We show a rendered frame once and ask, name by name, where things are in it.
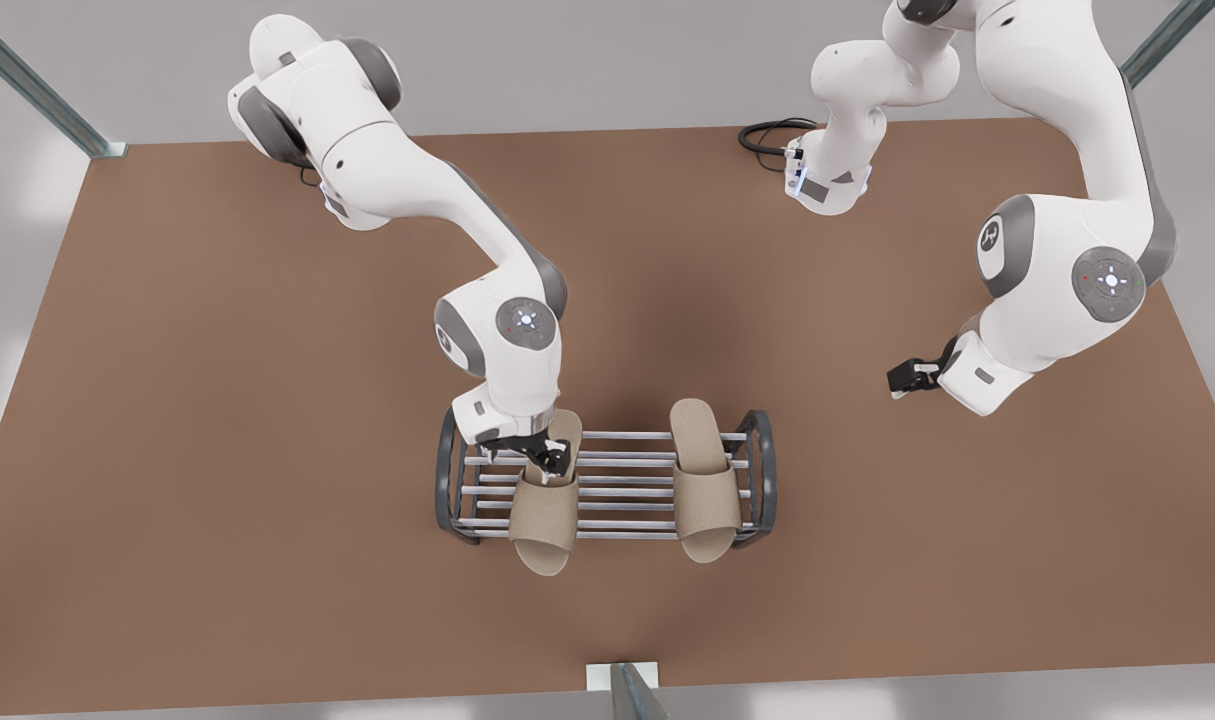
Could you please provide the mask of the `beige slipper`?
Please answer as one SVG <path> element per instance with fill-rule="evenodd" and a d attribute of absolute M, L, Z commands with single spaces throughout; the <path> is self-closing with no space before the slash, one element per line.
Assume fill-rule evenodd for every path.
<path fill-rule="evenodd" d="M 669 427 L 676 447 L 676 534 L 689 559 L 707 565 L 730 550 L 741 529 L 736 474 L 707 402 L 677 401 Z"/>
<path fill-rule="evenodd" d="M 518 555 L 543 577 L 556 576 L 565 568 L 578 537 L 580 478 L 575 471 L 583 433 L 580 415 L 558 409 L 549 433 L 553 440 L 570 443 L 569 474 L 544 480 L 535 463 L 526 463 L 508 518 L 508 538 Z"/>

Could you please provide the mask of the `dark metal shoe rack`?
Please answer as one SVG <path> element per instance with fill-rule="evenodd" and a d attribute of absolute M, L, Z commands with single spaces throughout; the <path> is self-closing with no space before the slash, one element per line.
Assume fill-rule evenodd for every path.
<path fill-rule="evenodd" d="M 668 432 L 608 432 L 587 430 L 580 450 L 578 538 L 612 542 L 674 542 L 676 452 Z M 772 533 L 778 515 L 778 463 L 767 413 L 748 410 L 720 446 L 739 492 L 741 527 L 731 548 L 745 548 Z M 514 450 L 485 457 L 467 446 L 448 410 L 443 414 L 435 455 L 435 520 L 437 528 L 465 542 L 507 538 L 508 515 L 518 480 L 526 464 Z"/>

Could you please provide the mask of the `silver frame post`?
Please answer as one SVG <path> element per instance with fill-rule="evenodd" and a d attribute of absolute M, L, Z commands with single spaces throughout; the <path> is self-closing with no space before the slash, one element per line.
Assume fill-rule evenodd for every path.
<path fill-rule="evenodd" d="M 1215 0 L 1179 0 L 1154 32 L 1138 44 L 1134 53 L 1120 66 L 1120 72 L 1131 87 L 1137 87 L 1151 72 L 1183 41 L 1200 19 L 1215 8 Z"/>
<path fill-rule="evenodd" d="M 587 691 L 608 691 L 614 720 L 669 720 L 659 702 L 657 662 L 611 662 L 584 667 Z"/>
<path fill-rule="evenodd" d="M 0 38 L 0 78 L 90 159 L 122 158 L 128 154 L 128 143 L 111 142 L 101 136 L 2 38 Z"/>

